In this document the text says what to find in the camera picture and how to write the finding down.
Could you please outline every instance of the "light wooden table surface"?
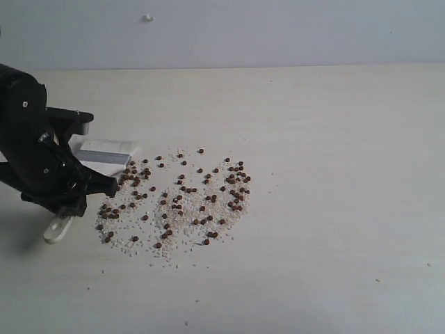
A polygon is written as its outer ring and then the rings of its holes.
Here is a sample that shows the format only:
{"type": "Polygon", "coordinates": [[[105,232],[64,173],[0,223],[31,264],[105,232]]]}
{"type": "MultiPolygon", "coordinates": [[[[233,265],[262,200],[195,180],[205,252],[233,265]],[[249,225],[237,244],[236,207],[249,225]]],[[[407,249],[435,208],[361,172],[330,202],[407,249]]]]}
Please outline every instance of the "light wooden table surface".
{"type": "Polygon", "coordinates": [[[443,333],[445,65],[34,75],[94,138],[244,160],[252,197],[172,270],[98,242],[101,196],[48,246],[1,185],[1,333],[443,333]]]}

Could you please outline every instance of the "table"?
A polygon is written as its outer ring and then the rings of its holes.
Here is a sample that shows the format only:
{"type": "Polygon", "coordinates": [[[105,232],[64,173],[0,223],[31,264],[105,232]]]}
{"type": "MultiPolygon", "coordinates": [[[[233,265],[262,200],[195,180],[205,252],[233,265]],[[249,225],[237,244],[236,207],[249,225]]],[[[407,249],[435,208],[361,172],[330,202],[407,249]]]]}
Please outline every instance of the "table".
{"type": "Polygon", "coordinates": [[[445,64],[33,75],[94,138],[242,157],[252,198],[172,270],[98,242],[100,195],[48,246],[1,185],[2,333],[443,332],[445,64]]]}

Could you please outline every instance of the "white table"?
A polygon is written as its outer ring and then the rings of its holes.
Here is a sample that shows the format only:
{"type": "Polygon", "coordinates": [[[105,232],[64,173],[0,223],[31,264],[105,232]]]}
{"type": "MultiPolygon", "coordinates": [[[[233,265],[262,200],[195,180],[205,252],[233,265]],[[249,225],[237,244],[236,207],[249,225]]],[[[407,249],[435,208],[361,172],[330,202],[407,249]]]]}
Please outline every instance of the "white table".
{"type": "Polygon", "coordinates": [[[1,185],[1,333],[444,332],[445,65],[34,75],[95,138],[243,158],[252,199],[172,270],[98,242],[101,196],[48,246],[1,185]]]}

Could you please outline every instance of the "white wall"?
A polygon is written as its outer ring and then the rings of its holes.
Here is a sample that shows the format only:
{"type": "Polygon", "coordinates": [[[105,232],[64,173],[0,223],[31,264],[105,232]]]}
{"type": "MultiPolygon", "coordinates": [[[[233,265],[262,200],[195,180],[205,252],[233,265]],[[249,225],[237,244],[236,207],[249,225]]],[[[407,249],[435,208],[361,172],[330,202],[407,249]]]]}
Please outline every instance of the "white wall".
{"type": "Polygon", "coordinates": [[[0,25],[28,70],[445,61],[444,0],[0,0],[0,25]]]}

